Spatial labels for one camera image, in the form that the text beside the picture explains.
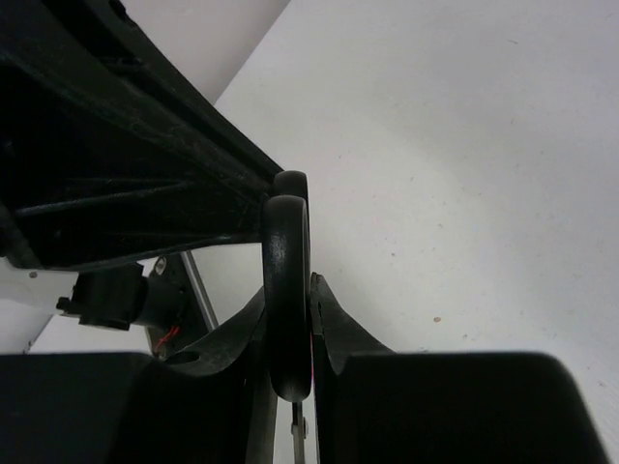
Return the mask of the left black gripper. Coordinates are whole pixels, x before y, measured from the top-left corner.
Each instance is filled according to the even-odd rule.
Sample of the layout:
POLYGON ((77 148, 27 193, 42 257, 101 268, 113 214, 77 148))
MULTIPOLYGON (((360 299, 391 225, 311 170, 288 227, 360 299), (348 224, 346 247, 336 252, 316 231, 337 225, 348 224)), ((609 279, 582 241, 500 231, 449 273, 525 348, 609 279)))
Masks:
POLYGON ((279 166, 119 1, 1 5, 1 255, 85 271, 252 244, 279 166))

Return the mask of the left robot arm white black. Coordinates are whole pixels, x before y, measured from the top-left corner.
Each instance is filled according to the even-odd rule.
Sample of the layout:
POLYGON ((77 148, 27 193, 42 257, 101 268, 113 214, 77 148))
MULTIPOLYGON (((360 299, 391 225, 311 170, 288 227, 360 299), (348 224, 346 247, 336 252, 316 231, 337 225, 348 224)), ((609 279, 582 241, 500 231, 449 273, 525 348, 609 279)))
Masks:
POLYGON ((2 3, 1 256, 76 274, 63 315, 184 342, 191 286, 142 261, 258 243, 279 172, 121 2, 2 3))

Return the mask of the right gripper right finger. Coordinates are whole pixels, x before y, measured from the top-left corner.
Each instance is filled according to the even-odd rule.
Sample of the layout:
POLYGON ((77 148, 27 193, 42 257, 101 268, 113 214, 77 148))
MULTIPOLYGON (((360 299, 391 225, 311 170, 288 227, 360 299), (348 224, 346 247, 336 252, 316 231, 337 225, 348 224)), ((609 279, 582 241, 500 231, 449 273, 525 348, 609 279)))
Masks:
POLYGON ((532 353, 396 353, 310 288, 322 463, 605 463, 568 370, 532 353))

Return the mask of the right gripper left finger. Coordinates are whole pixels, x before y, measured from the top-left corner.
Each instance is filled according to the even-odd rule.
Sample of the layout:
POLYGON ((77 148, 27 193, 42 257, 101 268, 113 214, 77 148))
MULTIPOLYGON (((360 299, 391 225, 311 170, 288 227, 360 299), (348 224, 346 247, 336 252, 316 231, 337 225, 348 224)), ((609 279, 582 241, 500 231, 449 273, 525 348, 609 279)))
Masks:
POLYGON ((1 360, 5 463, 267 463, 264 298, 167 361, 143 353, 1 360))

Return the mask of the black handled scissors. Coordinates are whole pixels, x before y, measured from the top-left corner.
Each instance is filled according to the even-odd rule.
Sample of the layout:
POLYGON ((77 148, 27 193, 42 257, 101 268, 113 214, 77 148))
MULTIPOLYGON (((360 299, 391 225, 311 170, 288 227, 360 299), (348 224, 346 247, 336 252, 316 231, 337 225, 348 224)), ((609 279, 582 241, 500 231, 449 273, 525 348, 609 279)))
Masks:
POLYGON ((306 461, 303 401, 311 386, 308 200, 306 174, 282 171, 274 178, 261 216, 270 376, 276 394, 292 404, 291 434, 296 463, 306 461))

